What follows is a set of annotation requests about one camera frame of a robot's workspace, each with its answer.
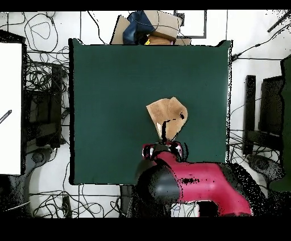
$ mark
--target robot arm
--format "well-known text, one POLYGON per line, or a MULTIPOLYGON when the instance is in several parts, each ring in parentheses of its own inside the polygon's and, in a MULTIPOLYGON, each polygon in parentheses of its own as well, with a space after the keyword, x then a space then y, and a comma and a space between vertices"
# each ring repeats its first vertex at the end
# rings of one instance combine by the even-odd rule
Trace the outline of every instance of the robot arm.
POLYGON ((151 206, 209 200, 217 204, 220 216, 251 215, 242 186, 227 164, 178 162, 176 154, 159 148, 154 159, 144 160, 143 168, 136 192, 151 206))

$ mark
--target black pole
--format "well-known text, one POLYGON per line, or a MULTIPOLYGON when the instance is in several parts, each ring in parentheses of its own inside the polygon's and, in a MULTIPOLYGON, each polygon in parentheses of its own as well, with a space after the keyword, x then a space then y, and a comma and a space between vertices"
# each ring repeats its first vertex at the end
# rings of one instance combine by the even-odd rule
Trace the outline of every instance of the black pole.
POLYGON ((276 28, 281 22, 283 22, 289 15, 291 14, 291 10, 288 10, 271 28, 269 28, 268 32, 271 32, 274 28, 276 28))

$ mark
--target cardboard box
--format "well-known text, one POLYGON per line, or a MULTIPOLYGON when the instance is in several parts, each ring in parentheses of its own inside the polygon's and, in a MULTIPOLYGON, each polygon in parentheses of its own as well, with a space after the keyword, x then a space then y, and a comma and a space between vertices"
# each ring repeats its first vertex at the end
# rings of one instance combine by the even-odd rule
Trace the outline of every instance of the cardboard box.
POLYGON ((150 35, 149 37, 149 45, 170 45, 171 41, 168 39, 156 37, 150 35))
POLYGON ((121 15, 118 16, 110 44, 123 44, 123 32, 129 25, 130 21, 121 15))
POLYGON ((190 45, 192 39, 176 39, 175 45, 190 45))
POLYGON ((176 40, 178 30, 182 23, 181 18, 157 10, 144 10, 144 13, 153 27, 157 28, 156 31, 151 33, 152 36, 161 37, 170 41, 176 40))

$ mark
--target green tabletop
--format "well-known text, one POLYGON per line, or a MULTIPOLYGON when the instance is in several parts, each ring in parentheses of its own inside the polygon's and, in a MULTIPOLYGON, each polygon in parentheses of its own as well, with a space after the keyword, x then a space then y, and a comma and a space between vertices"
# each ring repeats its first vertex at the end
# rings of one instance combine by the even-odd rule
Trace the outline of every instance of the green tabletop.
POLYGON ((224 163, 230 45, 82 45, 73 39, 74 184, 135 184, 142 145, 159 140, 146 106, 161 98, 176 97, 188 110, 176 139, 188 145, 188 161, 224 163))

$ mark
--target brown cardboard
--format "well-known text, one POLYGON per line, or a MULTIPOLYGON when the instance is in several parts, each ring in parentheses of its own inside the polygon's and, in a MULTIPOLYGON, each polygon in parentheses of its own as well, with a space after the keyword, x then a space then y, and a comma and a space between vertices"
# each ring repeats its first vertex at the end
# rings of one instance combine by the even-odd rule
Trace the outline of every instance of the brown cardboard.
POLYGON ((118 16, 110 44, 123 44, 123 32, 129 25, 130 21, 121 15, 118 16))
POLYGON ((181 27, 181 18, 157 10, 144 10, 144 13, 153 27, 156 28, 156 30, 151 33, 152 36, 175 41, 178 30, 181 27))
POLYGON ((150 35, 149 37, 149 45, 170 45, 171 42, 168 39, 156 37, 150 35))
POLYGON ((149 115, 161 139, 161 127, 166 121, 166 139, 173 140, 188 118, 188 111, 177 98, 160 99, 147 106, 149 115))
POLYGON ((176 39, 175 45, 190 45, 192 39, 176 39))

